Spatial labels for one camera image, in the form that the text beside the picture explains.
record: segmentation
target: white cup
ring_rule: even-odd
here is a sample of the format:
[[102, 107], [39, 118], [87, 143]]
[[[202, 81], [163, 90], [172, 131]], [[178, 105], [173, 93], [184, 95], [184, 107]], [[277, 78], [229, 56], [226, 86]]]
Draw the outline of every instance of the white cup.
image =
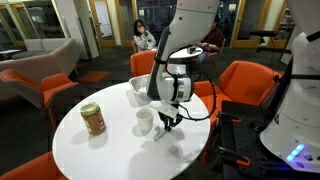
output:
[[141, 131], [149, 131], [153, 127], [153, 112], [151, 109], [142, 108], [136, 113]]

